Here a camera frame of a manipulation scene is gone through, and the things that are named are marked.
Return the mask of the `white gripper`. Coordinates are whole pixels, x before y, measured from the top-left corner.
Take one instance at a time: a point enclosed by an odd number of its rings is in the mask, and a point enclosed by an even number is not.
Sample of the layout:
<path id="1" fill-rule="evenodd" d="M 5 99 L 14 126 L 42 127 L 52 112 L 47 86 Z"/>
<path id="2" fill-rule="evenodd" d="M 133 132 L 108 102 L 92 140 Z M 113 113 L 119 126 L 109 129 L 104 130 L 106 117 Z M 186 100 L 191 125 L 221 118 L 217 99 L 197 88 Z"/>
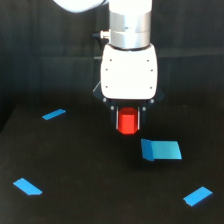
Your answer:
<path id="1" fill-rule="evenodd" d="M 121 50 L 106 44 L 100 65 L 100 80 L 93 89 L 95 98 L 109 104 L 112 101 L 131 101 L 146 106 L 164 98 L 158 87 L 158 63 L 155 47 Z M 141 108 L 137 107 L 138 130 L 141 127 Z M 119 129 L 119 107 L 116 106 L 116 130 Z"/>

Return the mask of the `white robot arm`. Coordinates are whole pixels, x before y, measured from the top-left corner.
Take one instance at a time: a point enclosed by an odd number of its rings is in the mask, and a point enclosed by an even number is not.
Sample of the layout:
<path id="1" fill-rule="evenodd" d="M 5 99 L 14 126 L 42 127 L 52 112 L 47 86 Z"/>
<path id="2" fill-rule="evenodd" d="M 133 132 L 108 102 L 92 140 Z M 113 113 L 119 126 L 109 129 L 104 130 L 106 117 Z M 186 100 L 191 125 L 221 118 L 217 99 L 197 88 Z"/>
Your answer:
<path id="1" fill-rule="evenodd" d="M 152 0 L 53 1 L 71 13 L 109 6 L 109 28 L 94 35 L 106 44 L 93 94 L 109 107 L 120 133 L 136 133 L 148 107 L 160 97 L 157 55 L 150 42 Z"/>

